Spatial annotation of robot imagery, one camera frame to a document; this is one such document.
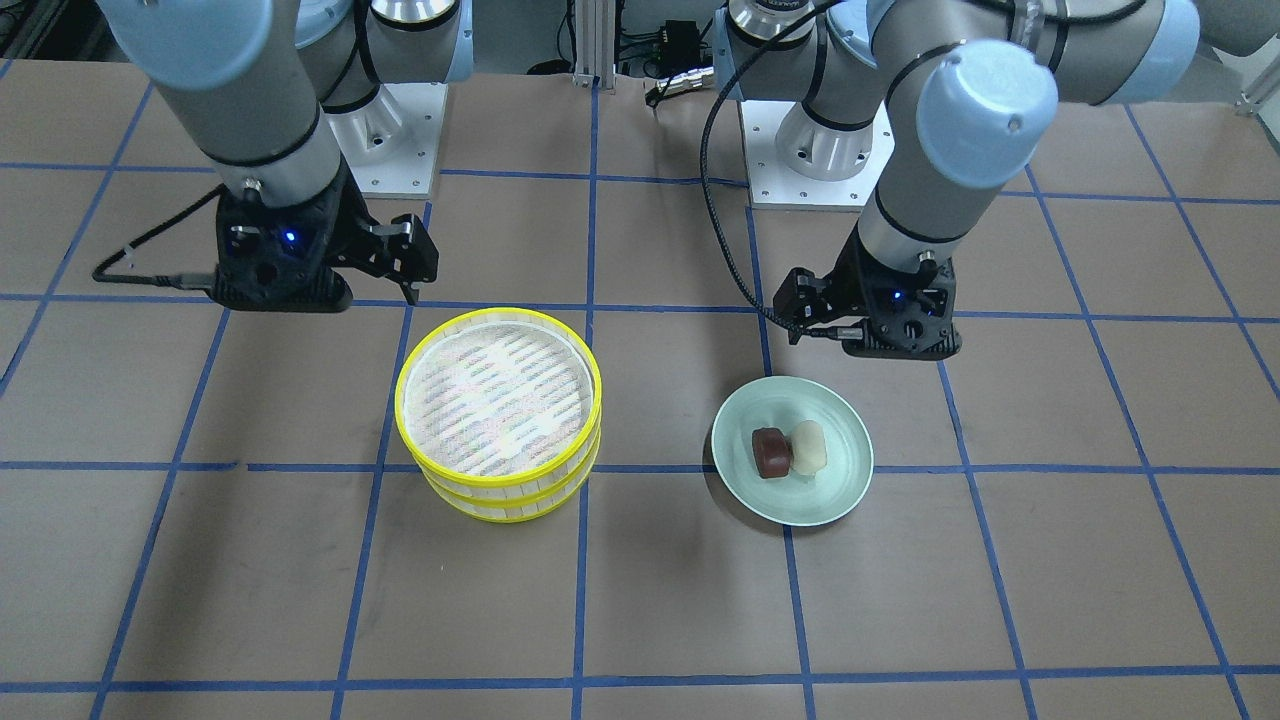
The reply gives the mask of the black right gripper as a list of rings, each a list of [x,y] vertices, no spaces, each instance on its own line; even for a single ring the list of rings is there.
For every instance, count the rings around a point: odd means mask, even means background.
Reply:
[[[223,190],[207,296],[242,313],[343,313],[353,293],[332,264],[357,229],[362,213],[355,206],[346,161],[316,196],[287,208],[266,206],[256,190]],[[416,307],[419,283],[434,283],[439,273],[439,250],[421,218],[404,214],[362,232],[364,272],[398,283],[404,302]]]

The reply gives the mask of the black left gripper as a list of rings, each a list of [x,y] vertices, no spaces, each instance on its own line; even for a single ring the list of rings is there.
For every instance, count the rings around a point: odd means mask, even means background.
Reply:
[[[826,282],[794,266],[772,299],[772,313],[788,345],[801,338],[841,341],[842,327],[822,327],[831,306],[822,297]],[[842,350],[864,359],[947,359],[963,347],[954,323],[957,282],[954,261],[925,259],[900,272],[874,259],[851,232],[832,270],[832,309],[860,315],[859,340],[842,340]]]

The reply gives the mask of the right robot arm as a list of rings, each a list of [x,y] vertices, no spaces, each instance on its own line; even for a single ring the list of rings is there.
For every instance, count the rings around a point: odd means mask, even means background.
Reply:
[[[470,1],[101,1],[119,49],[161,95],[219,184],[104,259],[102,284],[205,293],[243,313],[343,313],[343,270],[396,284],[410,306],[440,254],[411,213],[379,222],[353,165],[410,138],[396,85],[474,70]],[[116,265],[210,202],[209,273]]]

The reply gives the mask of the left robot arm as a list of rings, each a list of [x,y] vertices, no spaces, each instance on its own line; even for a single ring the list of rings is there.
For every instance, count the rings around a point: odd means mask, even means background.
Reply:
[[[781,147],[803,176],[824,141],[845,176],[887,115],[893,149],[824,275],[794,268],[764,305],[796,345],[940,361],[954,325],[954,252],[1020,174],[1064,102],[1167,96],[1202,44],[1247,56],[1277,36],[1275,1],[727,1],[710,24],[718,95],[792,104]]]

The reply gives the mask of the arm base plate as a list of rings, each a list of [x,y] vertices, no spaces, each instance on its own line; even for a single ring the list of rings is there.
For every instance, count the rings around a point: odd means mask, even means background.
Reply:
[[[751,205],[778,211],[860,213],[895,146],[883,106],[870,126],[836,131],[797,102],[739,106]]]
[[[434,195],[449,85],[384,85],[364,106],[326,120],[370,199],[422,200]]]

